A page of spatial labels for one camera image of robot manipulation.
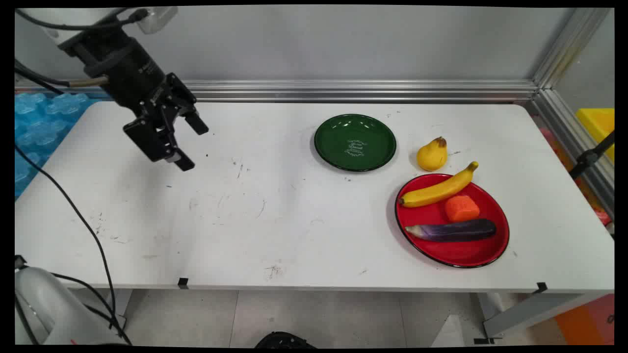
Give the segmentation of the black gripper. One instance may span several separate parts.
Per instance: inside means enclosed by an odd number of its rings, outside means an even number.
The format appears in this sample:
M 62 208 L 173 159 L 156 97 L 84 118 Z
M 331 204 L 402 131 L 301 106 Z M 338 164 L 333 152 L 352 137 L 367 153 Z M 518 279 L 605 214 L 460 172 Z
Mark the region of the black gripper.
M 154 93 L 163 93 L 166 76 L 142 45 L 122 29 L 84 31 L 62 42 L 59 48 L 83 63 L 84 73 L 92 79 L 105 77 L 102 85 L 120 106 L 137 116 L 123 131 L 152 162 L 174 163 L 182 171 L 195 167 L 175 138 L 178 116 L 198 135 L 209 131 L 195 107 L 197 98 L 174 74 L 167 74 L 173 107 L 155 107 Z

